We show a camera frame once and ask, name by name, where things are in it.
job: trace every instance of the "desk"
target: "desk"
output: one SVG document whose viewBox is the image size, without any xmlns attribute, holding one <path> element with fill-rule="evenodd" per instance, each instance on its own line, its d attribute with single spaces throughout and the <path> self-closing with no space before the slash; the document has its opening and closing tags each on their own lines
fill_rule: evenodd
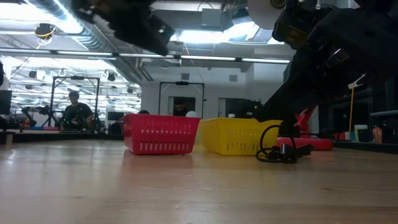
<svg viewBox="0 0 398 224">
<path fill-rule="evenodd" d="M 0 150 L 0 223 L 396 223 L 398 157 L 335 149 L 298 164 L 134 156 L 122 141 Z"/>
</svg>

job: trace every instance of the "computer monitor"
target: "computer monitor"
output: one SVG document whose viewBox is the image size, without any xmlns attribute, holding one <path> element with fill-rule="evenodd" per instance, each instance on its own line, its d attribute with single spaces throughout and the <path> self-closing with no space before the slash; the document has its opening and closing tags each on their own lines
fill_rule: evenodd
<svg viewBox="0 0 398 224">
<path fill-rule="evenodd" d="M 11 109 L 11 90 L 0 90 L 0 114 L 9 115 Z"/>
</svg>

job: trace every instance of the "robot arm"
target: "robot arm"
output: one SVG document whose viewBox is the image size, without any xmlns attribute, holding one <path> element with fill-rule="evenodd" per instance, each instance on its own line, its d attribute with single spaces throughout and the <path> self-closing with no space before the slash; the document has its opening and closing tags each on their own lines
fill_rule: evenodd
<svg viewBox="0 0 398 224">
<path fill-rule="evenodd" d="M 109 22 L 114 36 L 151 52 L 167 55 L 174 30 L 151 14 L 153 0 L 72 0 L 76 16 L 94 23 L 99 15 Z"/>
<path fill-rule="evenodd" d="M 398 1 L 358 1 L 357 9 L 300 8 L 288 0 L 272 36 L 297 49 L 288 79 L 263 106 L 259 121 L 292 124 L 297 110 L 348 93 L 348 85 L 372 85 L 398 73 Z"/>
</svg>

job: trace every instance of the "orange bottle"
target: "orange bottle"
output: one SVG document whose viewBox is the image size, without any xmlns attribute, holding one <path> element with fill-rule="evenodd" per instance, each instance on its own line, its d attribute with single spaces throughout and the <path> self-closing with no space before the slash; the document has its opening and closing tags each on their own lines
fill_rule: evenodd
<svg viewBox="0 0 398 224">
<path fill-rule="evenodd" d="M 377 143 L 382 143 L 382 129 L 375 126 L 375 128 L 372 130 L 372 133 L 374 141 Z"/>
</svg>

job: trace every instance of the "person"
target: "person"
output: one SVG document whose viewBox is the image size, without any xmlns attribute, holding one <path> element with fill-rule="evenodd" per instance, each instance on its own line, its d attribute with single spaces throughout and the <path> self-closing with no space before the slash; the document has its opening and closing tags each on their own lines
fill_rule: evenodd
<svg viewBox="0 0 398 224">
<path fill-rule="evenodd" d="M 174 105 L 173 116 L 185 116 L 188 113 L 187 107 L 181 100 L 177 100 Z"/>
<path fill-rule="evenodd" d="M 79 92 L 69 93 L 71 105 L 67 106 L 61 118 L 61 129 L 83 129 L 85 124 L 91 126 L 94 114 L 85 103 L 80 103 Z"/>
<path fill-rule="evenodd" d="M 149 112 L 147 110 L 140 110 L 140 112 L 138 112 L 139 114 L 149 114 Z"/>
<path fill-rule="evenodd" d="M 3 65 L 0 62 L 0 86 L 2 86 L 2 83 L 4 81 L 4 75 L 5 75 L 5 73 L 4 73 Z"/>
</svg>

